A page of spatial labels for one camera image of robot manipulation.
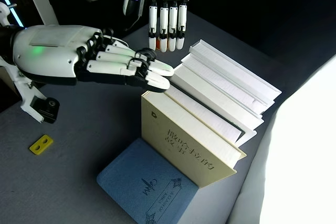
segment row of books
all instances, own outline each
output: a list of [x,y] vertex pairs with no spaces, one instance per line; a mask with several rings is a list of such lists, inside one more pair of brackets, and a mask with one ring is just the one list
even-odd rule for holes
[[199,187],[228,177],[281,91],[200,40],[165,93],[142,96],[142,137]]

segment robotic hand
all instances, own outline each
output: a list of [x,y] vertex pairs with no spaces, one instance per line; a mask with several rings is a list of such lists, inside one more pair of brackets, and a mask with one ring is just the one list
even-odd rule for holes
[[85,26],[0,27],[0,66],[22,96],[21,108],[39,122],[53,123],[59,103],[46,98],[33,81],[75,85],[94,81],[140,86],[154,92],[170,87],[171,66],[151,49],[133,51],[111,31]]
[[[138,9],[142,15],[145,0],[124,0],[123,12],[126,16]],[[149,1],[149,47],[156,48],[157,11],[160,9],[160,50],[182,49],[186,27],[188,0],[148,0]]]

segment gray table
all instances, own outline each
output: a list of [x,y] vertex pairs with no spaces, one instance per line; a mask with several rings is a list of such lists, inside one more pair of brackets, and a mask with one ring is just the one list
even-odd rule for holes
[[[147,27],[125,40],[147,45]],[[280,65],[228,33],[188,13],[183,50],[159,53],[177,66],[190,45],[203,39],[261,77],[272,80]],[[44,86],[60,104],[55,124],[39,124],[19,103],[0,114],[0,223],[134,223],[96,183],[96,176],[141,135],[140,88],[97,83]],[[238,173],[198,191],[180,223],[225,223],[271,113],[242,149]],[[28,149],[43,134],[54,143],[41,155]]]

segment green light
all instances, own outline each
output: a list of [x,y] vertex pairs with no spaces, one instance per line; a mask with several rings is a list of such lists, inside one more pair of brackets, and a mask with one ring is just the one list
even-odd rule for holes
[[44,51],[44,47],[34,47],[32,50],[33,55],[40,55]]

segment yellow object with two holes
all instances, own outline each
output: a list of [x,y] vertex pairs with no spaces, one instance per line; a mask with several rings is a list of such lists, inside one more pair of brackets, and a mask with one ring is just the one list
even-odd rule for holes
[[54,140],[48,135],[43,135],[39,140],[37,140],[29,149],[36,155],[40,155]]

